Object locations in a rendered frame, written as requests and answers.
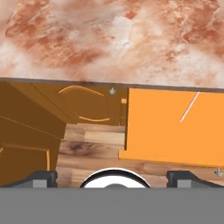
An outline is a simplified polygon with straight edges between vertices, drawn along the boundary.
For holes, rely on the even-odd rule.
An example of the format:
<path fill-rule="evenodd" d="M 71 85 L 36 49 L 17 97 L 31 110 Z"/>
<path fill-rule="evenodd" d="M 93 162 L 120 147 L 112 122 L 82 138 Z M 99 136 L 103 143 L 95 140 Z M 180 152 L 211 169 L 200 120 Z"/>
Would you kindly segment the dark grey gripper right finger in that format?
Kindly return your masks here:
<path fill-rule="evenodd" d="M 202 188 L 202 187 L 223 187 L 210 181 L 198 178 L 190 171 L 168 171 L 168 188 Z"/>

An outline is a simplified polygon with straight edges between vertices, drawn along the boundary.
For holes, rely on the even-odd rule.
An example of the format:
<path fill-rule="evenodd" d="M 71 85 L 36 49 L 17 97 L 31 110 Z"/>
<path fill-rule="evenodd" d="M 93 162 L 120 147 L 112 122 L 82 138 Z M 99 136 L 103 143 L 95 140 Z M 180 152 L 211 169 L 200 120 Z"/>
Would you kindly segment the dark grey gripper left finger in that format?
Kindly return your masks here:
<path fill-rule="evenodd" d="M 56 171 L 35 171 L 26 178 L 3 185 L 3 188 L 52 188 L 58 186 L 57 178 L 58 173 Z"/>

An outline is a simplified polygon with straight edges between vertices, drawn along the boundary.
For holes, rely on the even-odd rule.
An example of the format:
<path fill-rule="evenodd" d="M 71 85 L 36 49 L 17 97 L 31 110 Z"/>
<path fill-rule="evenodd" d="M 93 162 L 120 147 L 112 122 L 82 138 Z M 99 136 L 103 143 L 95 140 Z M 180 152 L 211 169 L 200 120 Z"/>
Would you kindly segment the open orange wooden drawer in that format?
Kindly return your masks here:
<path fill-rule="evenodd" d="M 224 167 L 224 94 L 132 88 L 120 159 Z"/>

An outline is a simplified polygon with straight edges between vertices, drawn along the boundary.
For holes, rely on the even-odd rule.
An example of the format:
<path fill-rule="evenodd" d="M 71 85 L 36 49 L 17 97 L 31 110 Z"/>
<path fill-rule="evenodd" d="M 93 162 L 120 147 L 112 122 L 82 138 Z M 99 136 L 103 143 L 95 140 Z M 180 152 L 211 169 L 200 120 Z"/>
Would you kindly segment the brown drawer front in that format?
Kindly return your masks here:
<path fill-rule="evenodd" d="M 0 81 L 0 117 L 63 138 L 66 124 L 11 84 Z"/>

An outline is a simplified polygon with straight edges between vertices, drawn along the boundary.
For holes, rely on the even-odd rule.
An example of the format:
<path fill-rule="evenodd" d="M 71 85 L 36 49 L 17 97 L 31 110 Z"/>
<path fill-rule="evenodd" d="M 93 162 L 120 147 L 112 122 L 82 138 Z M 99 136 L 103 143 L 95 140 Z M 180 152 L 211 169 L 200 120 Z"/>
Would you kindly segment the brown cupboard door, square panel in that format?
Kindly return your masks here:
<path fill-rule="evenodd" d="M 0 118 L 0 186 L 54 170 L 60 139 Z"/>

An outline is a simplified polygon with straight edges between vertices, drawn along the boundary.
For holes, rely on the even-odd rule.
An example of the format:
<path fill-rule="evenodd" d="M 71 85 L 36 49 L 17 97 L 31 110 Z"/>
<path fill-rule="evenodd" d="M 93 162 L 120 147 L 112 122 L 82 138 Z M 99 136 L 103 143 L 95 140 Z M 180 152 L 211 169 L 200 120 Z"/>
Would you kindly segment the white round object, black rim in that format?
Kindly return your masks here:
<path fill-rule="evenodd" d="M 123 168 L 106 168 L 88 176 L 80 188 L 150 188 L 150 184 L 137 173 Z"/>

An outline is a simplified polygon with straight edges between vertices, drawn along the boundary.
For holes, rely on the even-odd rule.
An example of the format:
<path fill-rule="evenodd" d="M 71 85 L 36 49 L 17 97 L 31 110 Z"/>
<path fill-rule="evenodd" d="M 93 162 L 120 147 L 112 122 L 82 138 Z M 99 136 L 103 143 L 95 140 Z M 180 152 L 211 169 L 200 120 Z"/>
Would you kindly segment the brown cupboard door, arched panel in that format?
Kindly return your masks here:
<path fill-rule="evenodd" d="M 67 123 L 125 125 L 126 87 L 11 81 L 10 84 Z"/>

